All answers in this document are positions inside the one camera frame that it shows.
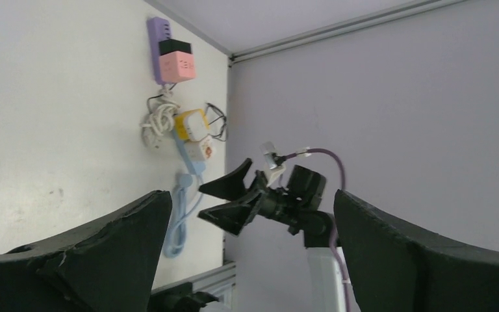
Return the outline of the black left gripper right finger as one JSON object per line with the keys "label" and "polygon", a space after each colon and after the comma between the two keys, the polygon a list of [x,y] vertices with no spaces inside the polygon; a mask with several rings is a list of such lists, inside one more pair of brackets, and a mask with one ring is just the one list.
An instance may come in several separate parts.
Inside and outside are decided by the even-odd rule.
{"label": "black left gripper right finger", "polygon": [[334,213],[362,311],[499,311],[499,252],[386,213],[339,190]]}

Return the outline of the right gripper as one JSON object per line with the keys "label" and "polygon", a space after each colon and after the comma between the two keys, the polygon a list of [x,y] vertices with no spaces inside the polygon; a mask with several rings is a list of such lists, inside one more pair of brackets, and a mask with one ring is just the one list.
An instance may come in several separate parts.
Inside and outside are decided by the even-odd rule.
{"label": "right gripper", "polygon": [[322,174],[296,165],[285,188],[272,188],[265,173],[257,170],[250,187],[256,194],[245,195],[244,178],[252,164],[246,158],[232,172],[199,186],[201,193],[230,202],[204,209],[198,218],[232,236],[239,236],[256,215],[286,225],[292,235],[301,231],[310,236],[330,234],[331,216],[319,211],[327,183]]}

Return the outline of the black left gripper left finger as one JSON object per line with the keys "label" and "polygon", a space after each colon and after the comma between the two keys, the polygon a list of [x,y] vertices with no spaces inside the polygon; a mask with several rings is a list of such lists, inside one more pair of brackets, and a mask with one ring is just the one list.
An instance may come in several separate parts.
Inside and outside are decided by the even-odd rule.
{"label": "black left gripper left finger", "polygon": [[145,311],[171,213],[155,190],[0,254],[0,311]]}

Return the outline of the white cube socket adapter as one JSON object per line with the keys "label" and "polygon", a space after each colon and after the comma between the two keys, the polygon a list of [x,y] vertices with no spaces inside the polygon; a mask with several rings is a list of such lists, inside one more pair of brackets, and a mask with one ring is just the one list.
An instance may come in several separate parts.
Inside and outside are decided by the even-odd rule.
{"label": "white cube socket adapter", "polygon": [[194,161],[207,161],[215,154],[214,139],[210,135],[199,141],[186,141],[185,148]]}

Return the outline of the yellow white cube socket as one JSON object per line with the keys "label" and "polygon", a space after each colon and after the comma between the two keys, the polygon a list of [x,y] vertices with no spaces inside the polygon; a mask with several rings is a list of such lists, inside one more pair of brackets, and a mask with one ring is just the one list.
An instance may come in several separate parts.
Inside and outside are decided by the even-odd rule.
{"label": "yellow white cube socket", "polygon": [[209,135],[210,126],[203,109],[187,110],[174,116],[179,139],[198,142]]}

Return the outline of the light blue power strip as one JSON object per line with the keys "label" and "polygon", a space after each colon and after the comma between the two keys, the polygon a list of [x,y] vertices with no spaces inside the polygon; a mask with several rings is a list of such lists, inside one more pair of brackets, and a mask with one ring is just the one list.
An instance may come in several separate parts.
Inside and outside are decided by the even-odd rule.
{"label": "light blue power strip", "polygon": [[193,176],[203,177],[203,173],[206,169],[205,161],[192,160],[185,148],[185,141],[181,140],[175,131],[173,131],[173,138],[188,172]]}

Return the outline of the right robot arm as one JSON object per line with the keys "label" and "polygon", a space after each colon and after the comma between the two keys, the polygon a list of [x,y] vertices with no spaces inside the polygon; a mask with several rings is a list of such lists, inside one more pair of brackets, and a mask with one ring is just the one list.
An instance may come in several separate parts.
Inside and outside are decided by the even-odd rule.
{"label": "right robot arm", "polygon": [[350,279],[335,232],[335,220],[331,213],[319,209],[327,179],[296,165],[285,188],[272,188],[270,176],[264,170],[257,170],[251,185],[246,187],[244,179],[252,164],[247,158],[232,172],[202,184],[199,187],[202,194],[224,203],[201,210],[198,218],[235,237],[256,216],[283,224],[291,235],[302,233],[311,273],[313,311],[348,311]]}

